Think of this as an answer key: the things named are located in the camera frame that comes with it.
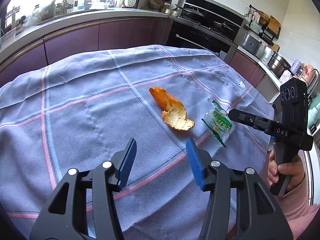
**basket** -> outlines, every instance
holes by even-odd
[[[268,14],[262,12],[262,11],[258,11],[258,14],[260,15],[260,20],[259,20],[259,24],[262,25],[267,25],[269,22],[269,16]]]

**blue tablecloth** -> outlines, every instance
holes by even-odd
[[[195,127],[185,132],[165,125],[148,91],[152,86],[179,99]],[[125,239],[197,239],[209,195],[195,184],[186,139],[194,138],[229,168],[258,172],[270,140],[234,123],[227,148],[221,146],[201,121],[212,100],[225,110],[273,119],[272,107],[255,88],[206,50],[152,45],[81,53],[20,75],[0,88],[0,201],[28,238],[70,168],[93,169],[133,137],[132,171],[115,194]],[[91,200],[88,192],[89,235],[94,235]],[[232,191],[229,227],[235,207]]]

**built-in oven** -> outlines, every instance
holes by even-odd
[[[174,21],[168,37],[167,46],[190,49],[207,49],[225,63],[229,63],[237,46],[231,41],[212,35],[212,32],[201,26]]]

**white bottle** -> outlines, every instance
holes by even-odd
[[[75,0],[67,0],[68,4],[73,4],[73,7],[71,9],[67,10],[67,13],[71,13],[73,12],[74,8],[75,8]]]

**cutting board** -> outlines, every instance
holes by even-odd
[[[272,30],[275,33],[275,35],[278,35],[279,34],[279,27],[280,27],[280,22],[278,22],[275,18],[270,16],[268,28],[270,30]]]
[[[270,49],[272,49],[275,52],[278,52],[280,49],[280,46],[278,44],[273,44],[273,46],[269,46]]]

